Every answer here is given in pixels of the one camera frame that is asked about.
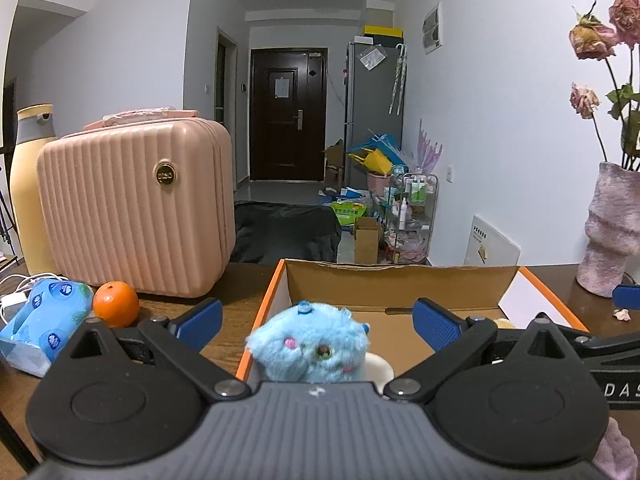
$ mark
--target blue plush toy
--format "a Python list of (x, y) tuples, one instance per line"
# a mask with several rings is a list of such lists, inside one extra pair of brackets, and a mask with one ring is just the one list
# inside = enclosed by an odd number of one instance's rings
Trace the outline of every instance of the blue plush toy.
[(256, 329), (246, 347), (267, 381), (362, 381), (367, 333), (346, 308), (302, 301)]

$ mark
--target pink suitcase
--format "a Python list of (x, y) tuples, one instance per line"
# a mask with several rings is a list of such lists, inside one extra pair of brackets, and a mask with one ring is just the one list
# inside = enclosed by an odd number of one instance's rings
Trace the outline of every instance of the pink suitcase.
[(236, 243), (227, 130), (196, 112), (149, 110), (50, 142), (38, 158), (45, 223), (60, 273), (89, 285), (196, 298)]

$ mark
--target black cloth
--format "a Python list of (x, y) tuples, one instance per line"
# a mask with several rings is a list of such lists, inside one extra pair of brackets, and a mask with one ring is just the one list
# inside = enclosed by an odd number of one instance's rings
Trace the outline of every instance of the black cloth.
[(340, 236), (340, 223), (330, 207), (240, 202), (231, 261), (276, 264), (293, 258), (335, 263)]

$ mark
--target pink rose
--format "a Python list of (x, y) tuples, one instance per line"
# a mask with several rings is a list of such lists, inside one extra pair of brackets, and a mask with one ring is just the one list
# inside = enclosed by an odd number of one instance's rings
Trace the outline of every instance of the pink rose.
[(583, 119), (593, 119), (593, 111), (600, 104), (600, 100), (592, 89), (584, 85), (573, 83), (571, 85), (571, 97), (569, 98), (575, 113)]
[(616, 27), (621, 43), (640, 43), (640, 0), (615, 0), (609, 7), (609, 19)]
[(569, 32), (569, 41), (578, 59), (603, 60), (615, 56), (613, 47), (620, 43), (616, 31), (592, 14), (593, 7), (586, 14), (578, 14), (578, 25)]

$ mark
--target door frame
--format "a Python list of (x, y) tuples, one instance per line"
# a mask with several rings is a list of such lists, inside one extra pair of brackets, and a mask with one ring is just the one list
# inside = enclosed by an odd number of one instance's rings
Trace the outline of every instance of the door frame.
[(249, 67), (249, 139), (248, 139), (248, 151), (249, 151), (249, 180), (253, 180), (252, 171), (253, 164), (252, 160), (254, 158), (254, 133), (255, 133), (255, 123), (254, 123), (254, 76), (255, 76), (255, 55), (257, 53), (262, 52), (273, 52), (274, 54), (314, 54), (321, 53), (322, 54), (322, 108), (324, 108), (324, 146), (326, 147), (326, 95), (327, 95), (327, 81), (328, 81), (328, 72), (329, 72), (329, 49), (325, 46), (319, 46), (317, 48), (312, 47), (281, 47), (281, 48), (252, 48), (250, 57), (251, 63)]
[[(220, 27), (216, 29), (216, 43), (214, 51), (214, 63), (213, 63), (213, 81), (215, 83), (217, 77), (217, 57), (218, 57), (218, 45), (222, 43), (226, 48), (225, 53), (225, 128), (231, 136), (232, 147), (232, 167), (234, 175), (234, 191), (238, 190), (238, 174), (236, 170), (236, 135), (237, 125), (236, 111), (238, 110), (238, 42), (229, 36)], [(211, 111), (213, 117), (215, 117), (216, 106), (216, 85), (213, 85), (212, 99), (211, 99)]]

